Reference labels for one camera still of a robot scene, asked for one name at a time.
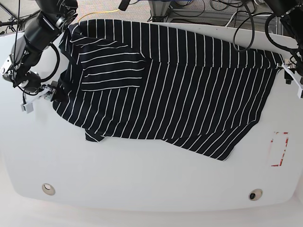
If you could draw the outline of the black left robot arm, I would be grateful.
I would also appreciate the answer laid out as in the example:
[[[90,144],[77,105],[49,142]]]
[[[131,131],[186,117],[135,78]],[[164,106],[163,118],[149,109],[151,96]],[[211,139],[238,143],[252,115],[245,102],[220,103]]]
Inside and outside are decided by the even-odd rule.
[[[298,86],[297,96],[303,97],[303,3],[300,0],[267,0],[265,3],[272,10],[273,14],[265,22],[265,34],[270,43],[278,49],[284,50],[291,54],[295,61],[282,63],[281,67],[285,70],[291,79],[287,79],[290,84],[294,81]],[[286,31],[294,36],[297,42],[296,48],[289,48],[276,43],[269,35],[269,22],[277,17]]]

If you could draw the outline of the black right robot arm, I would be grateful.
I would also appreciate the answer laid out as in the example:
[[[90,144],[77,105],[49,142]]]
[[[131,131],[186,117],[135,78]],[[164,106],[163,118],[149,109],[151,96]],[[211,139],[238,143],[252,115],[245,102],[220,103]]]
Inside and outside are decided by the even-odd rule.
[[[11,54],[3,63],[0,73],[2,77],[18,87],[24,95],[44,95],[50,101],[65,99],[59,83],[49,81],[57,72],[60,54],[53,42],[63,33],[68,25],[77,17],[78,3],[75,0],[38,0],[40,8],[37,18],[25,29],[21,38],[16,38]],[[56,54],[56,64],[51,74],[42,79],[30,69],[37,65],[43,51],[51,47]]]

